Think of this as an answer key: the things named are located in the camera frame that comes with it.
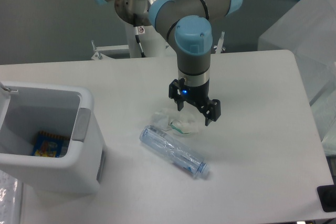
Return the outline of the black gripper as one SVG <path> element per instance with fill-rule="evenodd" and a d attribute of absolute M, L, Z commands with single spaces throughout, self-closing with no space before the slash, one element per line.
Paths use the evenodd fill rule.
<path fill-rule="evenodd" d="M 209 80 L 201 86 L 187 86 L 184 79 L 174 79 L 169 85 L 169 98 L 177 105 L 177 110 L 184 108 L 184 101 L 196 107 L 205 117 L 205 126 L 216 122 L 221 116 L 221 102 L 209 99 Z"/>

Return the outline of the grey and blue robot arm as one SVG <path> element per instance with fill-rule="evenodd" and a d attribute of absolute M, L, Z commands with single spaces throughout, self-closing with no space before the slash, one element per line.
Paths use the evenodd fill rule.
<path fill-rule="evenodd" d="M 205 124 L 221 115 L 221 103 L 210 99 L 209 72 L 213 35 L 211 21 L 237 11 L 243 0 L 96 0 L 123 1 L 124 22 L 152 26 L 177 55 L 179 77 L 169 85 L 169 97 L 179 110 L 184 103 L 204 115 Z"/>

